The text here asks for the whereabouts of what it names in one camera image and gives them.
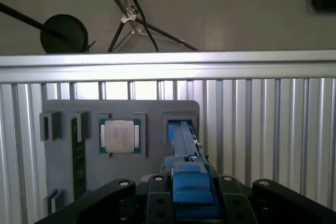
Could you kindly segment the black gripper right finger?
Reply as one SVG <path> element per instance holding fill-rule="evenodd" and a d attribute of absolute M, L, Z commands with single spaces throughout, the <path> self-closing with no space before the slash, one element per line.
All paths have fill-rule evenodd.
<path fill-rule="evenodd" d="M 225 223 L 335 223 L 335 211 L 270 179 L 218 178 Z"/>

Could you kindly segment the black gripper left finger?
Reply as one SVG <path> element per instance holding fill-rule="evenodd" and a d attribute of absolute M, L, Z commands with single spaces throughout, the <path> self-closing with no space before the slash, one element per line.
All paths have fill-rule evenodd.
<path fill-rule="evenodd" d="M 115 179 L 37 223 L 173 223 L 169 181 L 153 175 L 135 184 Z"/>

